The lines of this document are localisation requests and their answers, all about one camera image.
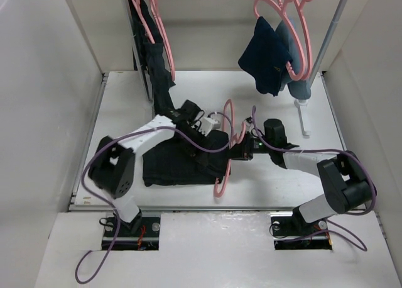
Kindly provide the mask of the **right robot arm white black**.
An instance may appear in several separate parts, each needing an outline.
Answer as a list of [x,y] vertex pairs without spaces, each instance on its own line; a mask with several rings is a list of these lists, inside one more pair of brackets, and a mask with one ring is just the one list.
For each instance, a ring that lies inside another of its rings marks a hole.
[[286,170],[299,170],[320,179],[323,193],[292,210],[289,217],[273,217],[273,229],[280,236],[307,235],[327,218],[347,214],[371,202],[377,192],[360,161],[350,151],[302,150],[288,142],[283,123],[267,119],[264,130],[252,127],[241,141],[229,150],[233,160],[251,160],[255,154],[267,154],[271,161]]

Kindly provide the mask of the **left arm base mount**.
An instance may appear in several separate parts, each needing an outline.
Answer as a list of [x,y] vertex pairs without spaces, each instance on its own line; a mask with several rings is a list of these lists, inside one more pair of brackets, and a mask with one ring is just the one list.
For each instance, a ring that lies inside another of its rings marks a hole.
[[[140,220],[129,224],[121,221],[117,238],[111,248],[115,251],[157,251],[160,240],[160,215],[142,216]],[[116,234],[117,219],[114,214],[99,220],[104,228],[101,240],[102,250],[107,250]]]

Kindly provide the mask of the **black trousers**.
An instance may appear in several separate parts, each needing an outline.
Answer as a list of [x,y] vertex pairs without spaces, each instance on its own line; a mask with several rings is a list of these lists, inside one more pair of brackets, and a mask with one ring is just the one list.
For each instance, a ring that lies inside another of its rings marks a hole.
[[164,141],[143,155],[143,182],[152,185],[207,185],[222,180],[227,168],[227,152],[205,153],[208,165],[199,164],[185,153],[178,138]]

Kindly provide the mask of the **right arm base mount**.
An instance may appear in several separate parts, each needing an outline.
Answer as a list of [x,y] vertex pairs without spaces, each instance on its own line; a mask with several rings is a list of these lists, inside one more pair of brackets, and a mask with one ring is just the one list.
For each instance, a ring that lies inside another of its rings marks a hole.
[[301,223],[299,226],[290,212],[269,215],[269,232],[274,239],[275,250],[332,250],[325,221]]

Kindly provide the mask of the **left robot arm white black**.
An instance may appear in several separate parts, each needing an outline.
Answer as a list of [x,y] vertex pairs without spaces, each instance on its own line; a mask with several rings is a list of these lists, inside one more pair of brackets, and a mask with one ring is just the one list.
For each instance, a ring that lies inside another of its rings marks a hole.
[[84,171],[114,210],[115,224],[135,235],[142,211],[137,185],[213,184],[225,173],[230,136],[211,117],[198,118],[191,101],[178,109],[163,108],[150,122],[120,138],[103,137]]

